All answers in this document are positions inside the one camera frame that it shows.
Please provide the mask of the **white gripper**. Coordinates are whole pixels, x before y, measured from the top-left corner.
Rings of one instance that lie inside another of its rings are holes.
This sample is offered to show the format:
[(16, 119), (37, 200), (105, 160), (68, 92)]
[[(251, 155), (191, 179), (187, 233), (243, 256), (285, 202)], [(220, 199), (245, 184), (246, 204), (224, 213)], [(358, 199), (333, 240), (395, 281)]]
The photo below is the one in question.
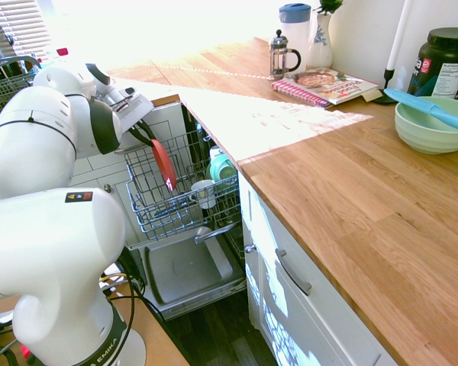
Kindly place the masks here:
[[(144, 95), (135, 95), (134, 97), (120, 103), (120, 105), (115, 108), (115, 112), (121, 122), (121, 131), (123, 133), (128, 131), (137, 140), (149, 147), (153, 147), (151, 140), (155, 140), (156, 137), (150, 129), (150, 126), (142, 120), (153, 109), (153, 103)], [(144, 136), (139, 130), (132, 127), (136, 123), (148, 135), (148, 137)]]

